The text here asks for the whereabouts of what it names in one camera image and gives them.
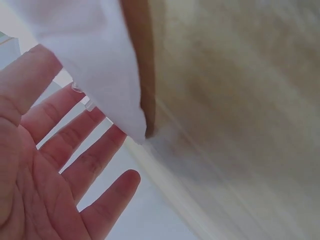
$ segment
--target hand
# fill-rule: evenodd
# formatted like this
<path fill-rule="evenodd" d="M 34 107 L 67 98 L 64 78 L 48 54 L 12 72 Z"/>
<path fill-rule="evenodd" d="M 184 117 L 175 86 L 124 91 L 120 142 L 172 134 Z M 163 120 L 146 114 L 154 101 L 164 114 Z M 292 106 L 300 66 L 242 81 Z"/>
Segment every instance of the hand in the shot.
<path fill-rule="evenodd" d="M 126 135 L 112 126 L 59 174 L 105 118 L 97 109 L 84 111 L 37 149 L 84 97 L 67 86 L 30 109 L 61 68 L 56 57 L 38 45 L 0 72 L 1 240 L 102 240 L 139 185 L 139 174 L 129 170 L 78 212 L 78 202 Z"/>

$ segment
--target wooden panel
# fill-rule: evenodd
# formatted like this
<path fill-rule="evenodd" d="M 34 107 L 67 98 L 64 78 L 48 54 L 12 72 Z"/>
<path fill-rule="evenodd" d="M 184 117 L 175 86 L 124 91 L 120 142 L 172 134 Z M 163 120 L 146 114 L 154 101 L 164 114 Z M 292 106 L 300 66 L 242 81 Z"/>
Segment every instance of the wooden panel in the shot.
<path fill-rule="evenodd" d="M 203 239 L 320 238 L 320 2 L 123 1 L 150 137 L 129 149 Z"/>

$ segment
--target brown edge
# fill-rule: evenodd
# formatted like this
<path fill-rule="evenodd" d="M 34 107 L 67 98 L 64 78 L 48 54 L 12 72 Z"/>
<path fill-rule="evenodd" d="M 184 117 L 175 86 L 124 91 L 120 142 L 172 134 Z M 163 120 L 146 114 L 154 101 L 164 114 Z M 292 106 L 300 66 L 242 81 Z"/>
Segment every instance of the brown edge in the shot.
<path fill-rule="evenodd" d="M 136 52 L 141 87 L 140 106 L 146 118 L 146 138 L 155 132 L 155 48 L 153 23 L 148 0 L 122 0 L 123 14 Z"/>

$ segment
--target tissue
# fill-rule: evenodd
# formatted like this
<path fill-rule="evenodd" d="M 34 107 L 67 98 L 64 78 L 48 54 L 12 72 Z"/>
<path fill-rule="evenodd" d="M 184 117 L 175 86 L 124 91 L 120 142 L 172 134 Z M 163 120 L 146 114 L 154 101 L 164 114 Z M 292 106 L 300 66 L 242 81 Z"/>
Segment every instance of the tissue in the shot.
<path fill-rule="evenodd" d="M 56 55 L 77 87 L 115 125 L 142 144 L 147 124 L 140 107 L 139 70 L 119 1 L 5 2 L 30 30 L 34 42 Z"/>

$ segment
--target finger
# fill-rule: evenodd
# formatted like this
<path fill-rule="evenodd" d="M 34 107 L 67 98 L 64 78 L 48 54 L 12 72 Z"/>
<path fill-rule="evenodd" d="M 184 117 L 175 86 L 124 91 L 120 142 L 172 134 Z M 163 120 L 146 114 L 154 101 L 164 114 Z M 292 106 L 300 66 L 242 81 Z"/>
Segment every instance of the finger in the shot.
<path fill-rule="evenodd" d="M 21 125 L 38 144 L 85 95 L 72 90 L 71 84 L 60 89 L 22 116 Z"/>
<path fill-rule="evenodd" d="M 42 45 L 23 54 L 0 73 L 0 114 L 19 125 L 21 116 L 61 69 L 55 55 Z"/>
<path fill-rule="evenodd" d="M 69 183 L 76 204 L 105 169 L 111 158 L 124 143 L 125 138 L 126 135 L 113 125 L 61 174 Z"/>
<path fill-rule="evenodd" d="M 92 240 L 103 240 L 134 196 L 141 181 L 139 173 L 128 170 L 92 205 L 80 214 Z"/>
<path fill-rule="evenodd" d="M 57 171 L 60 171 L 80 144 L 104 118 L 105 115 L 98 108 L 93 111 L 85 110 L 51 137 L 40 148 L 40 153 Z"/>

